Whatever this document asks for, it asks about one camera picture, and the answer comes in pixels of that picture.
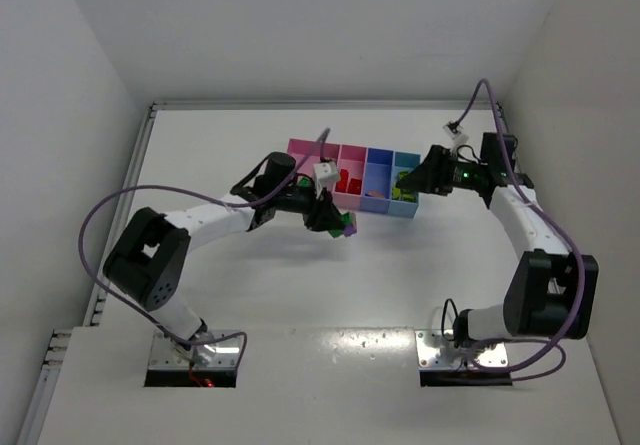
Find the red lego brick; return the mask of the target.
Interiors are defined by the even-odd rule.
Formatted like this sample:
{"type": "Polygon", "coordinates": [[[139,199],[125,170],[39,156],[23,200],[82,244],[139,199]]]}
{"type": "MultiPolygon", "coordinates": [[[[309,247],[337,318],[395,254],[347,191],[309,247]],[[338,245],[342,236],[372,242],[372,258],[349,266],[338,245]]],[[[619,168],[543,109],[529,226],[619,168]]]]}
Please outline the red lego brick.
{"type": "Polygon", "coordinates": [[[352,178],[348,182],[347,193],[359,196],[362,190],[362,180],[352,178]]]}
{"type": "Polygon", "coordinates": [[[341,169],[340,170],[340,178],[338,183],[335,186],[335,191],[337,193],[346,193],[347,189],[348,189],[348,184],[349,184],[349,171],[346,169],[341,169]]]}

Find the pink large container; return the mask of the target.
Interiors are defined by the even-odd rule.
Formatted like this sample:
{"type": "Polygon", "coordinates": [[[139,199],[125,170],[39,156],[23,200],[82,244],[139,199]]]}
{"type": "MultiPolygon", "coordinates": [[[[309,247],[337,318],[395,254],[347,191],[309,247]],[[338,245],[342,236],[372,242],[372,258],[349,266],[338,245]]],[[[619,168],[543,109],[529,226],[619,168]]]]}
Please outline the pink large container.
{"type": "MultiPolygon", "coordinates": [[[[316,189],[314,183],[313,165],[325,161],[335,161],[337,164],[339,150],[340,145],[338,144],[326,142],[319,144],[311,140],[291,138],[288,142],[286,153],[295,160],[296,175],[293,179],[293,185],[298,186],[299,180],[306,178],[311,182],[310,187],[314,188],[316,194],[319,195],[321,191],[316,189]]],[[[327,189],[332,196],[334,186],[331,189],[327,189]]]]}

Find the metal base plate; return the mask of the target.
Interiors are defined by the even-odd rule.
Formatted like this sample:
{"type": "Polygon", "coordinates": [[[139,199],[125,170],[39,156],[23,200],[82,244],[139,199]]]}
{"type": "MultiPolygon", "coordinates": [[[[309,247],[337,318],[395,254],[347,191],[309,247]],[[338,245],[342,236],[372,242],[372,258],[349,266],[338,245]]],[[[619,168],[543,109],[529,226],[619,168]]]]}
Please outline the metal base plate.
{"type": "Polygon", "coordinates": [[[476,371],[474,362],[482,367],[506,367],[509,364],[503,344],[471,353],[467,349],[456,348],[439,329],[416,330],[415,342],[420,371],[476,371]]]}
{"type": "Polygon", "coordinates": [[[243,348],[243,337],[237,331],[213,330],[206,332],[205,340],[216,340],[187,350],[174,343],[161,332],[156,332],[151,342],[148,358],[150,371],[186,372],[193,371],[233,371],[239,363],[243,348]]]}

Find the light blue container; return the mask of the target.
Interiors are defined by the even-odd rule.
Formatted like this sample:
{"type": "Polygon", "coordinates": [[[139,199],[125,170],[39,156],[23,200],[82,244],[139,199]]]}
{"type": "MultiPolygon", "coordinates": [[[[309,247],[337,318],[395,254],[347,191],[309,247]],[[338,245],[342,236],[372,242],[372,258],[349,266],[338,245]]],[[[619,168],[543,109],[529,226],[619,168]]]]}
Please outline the light blue container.
{"type": "Polygon", "coordinates": [[[391,172],[390,205],[388,214],[402,218],[413,218],[418,210],[419,197],[397,186],[397,182],[413,171],[421,163],[419,154],[394,153],[391,172]]]}

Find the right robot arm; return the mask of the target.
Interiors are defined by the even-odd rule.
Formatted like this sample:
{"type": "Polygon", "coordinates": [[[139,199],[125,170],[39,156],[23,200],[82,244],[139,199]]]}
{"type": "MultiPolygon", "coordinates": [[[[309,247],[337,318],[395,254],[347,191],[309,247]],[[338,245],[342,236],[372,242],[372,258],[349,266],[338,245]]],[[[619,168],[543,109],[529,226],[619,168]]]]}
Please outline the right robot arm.
{"type": "Polygon", "coordinates": [[[547,217],[538,214],[533,182],[517,173],[518,140],[511,134],[483,135],[480,159],[464,161],[441,145],[397,180],[406,192],[447,196],[471,190],[501,223],[519,259],[503,301],[484,309],[465,309],[454,321],[456,346],[488,339],[552,338],[580,340],[590,325],[599,265],[578,255],[547,217]]]}

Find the pink small container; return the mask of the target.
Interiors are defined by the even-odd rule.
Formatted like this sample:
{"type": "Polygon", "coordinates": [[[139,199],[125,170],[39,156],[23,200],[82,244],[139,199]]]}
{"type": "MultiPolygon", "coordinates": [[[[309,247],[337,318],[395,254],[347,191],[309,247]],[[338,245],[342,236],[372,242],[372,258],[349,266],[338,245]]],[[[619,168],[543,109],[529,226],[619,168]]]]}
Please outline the pink small container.
{"type": "MultiPolygon", "coordinates": [[[[367,148],[355,145],[343,144],[340,146],[337,166],[340,173],[341,169],[349,171],[350,177],[362,180],[362,188],[364,182],[365,163],[367,158],[367,148]]],[[[362,202],[362,190],[359,196],[346,193],[337,193],[333,190],[333,198],[335,204],[341,209],[360,210],[362,202]]]]}

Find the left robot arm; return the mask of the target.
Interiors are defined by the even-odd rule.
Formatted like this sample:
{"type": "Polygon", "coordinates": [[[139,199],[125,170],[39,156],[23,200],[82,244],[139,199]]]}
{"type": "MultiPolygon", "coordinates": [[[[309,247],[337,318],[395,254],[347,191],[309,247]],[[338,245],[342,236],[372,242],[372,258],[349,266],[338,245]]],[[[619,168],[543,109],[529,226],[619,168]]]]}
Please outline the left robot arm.
{"type": "Polygon", "coordinates": [[[189,253],[224,237],[251,232],[279,211],[298,214],[311,232],[332,237],[356,233],[352,212],[341,212],[331,189],[339,179],[328,159],[301,175],[284,152],[267,155],[223,198],[206,205],[160,213],[141,208],[122,232],[103,265],[109,282],[148,314],[177,346],[188,350],[209,337],[204,320],[178,293],[189,253]]]}

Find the yellow-green long lego brick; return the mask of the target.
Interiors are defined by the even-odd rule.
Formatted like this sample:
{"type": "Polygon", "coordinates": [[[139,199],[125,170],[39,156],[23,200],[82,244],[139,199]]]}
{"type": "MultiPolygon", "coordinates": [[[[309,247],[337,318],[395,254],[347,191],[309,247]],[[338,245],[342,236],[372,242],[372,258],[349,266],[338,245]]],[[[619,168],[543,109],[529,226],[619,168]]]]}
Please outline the yellow-green long lego brick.
{"type": "Polygon", "coordinates": [[[392,199],[396,201],[402,201],[407,203],[416,203],[417,195],[410,190],[404,190],[399,188],[392,189],[392,199]]]}

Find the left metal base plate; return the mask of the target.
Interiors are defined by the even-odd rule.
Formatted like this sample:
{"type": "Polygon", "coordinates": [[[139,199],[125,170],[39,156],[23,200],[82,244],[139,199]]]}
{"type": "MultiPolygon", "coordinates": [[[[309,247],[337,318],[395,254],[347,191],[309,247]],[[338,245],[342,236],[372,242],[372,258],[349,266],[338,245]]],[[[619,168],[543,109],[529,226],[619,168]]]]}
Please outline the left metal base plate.
{"type": "Polygon", "coordinates": [[[216,340],[187,350],[174,343],[161,332],[156,332],[151,342],[148,358],[150,371],[186,372],[193,371],[233,371],[239,363],[243,348],[243,337],[237,331],[213,330],[206,332],[205,340],[216,340]]]}

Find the dark blue container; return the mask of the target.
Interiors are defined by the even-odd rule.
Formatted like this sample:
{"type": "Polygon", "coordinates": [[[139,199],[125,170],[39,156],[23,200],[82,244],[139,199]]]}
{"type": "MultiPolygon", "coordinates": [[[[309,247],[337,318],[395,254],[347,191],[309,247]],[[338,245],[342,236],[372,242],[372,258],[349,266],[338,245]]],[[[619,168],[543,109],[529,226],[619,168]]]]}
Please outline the dark blue container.
{"type": "Polygon", "coordinates": [[[361,210],[376,214],[387,214],[390,205],[391,172],[394,153],[391,150],[369,148],[365,163],[361,210]],[[368,191],[377,191],[385,199],[366,197],[368,191]]]}

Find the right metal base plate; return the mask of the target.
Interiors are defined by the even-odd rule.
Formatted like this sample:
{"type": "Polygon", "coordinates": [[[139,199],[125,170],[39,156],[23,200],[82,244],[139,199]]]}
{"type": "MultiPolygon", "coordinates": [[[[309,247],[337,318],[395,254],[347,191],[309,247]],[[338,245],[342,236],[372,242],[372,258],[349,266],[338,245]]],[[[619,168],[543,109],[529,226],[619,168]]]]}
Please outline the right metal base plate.
{"type": "Polygon", "coordinates": [[[509,364],[503,344],[471,353],[467,349],[456,348],[439,329],[416,330],[415,342],[420,371],[476,371],[474,362],[482,367],[506,367],[509,364]]]}

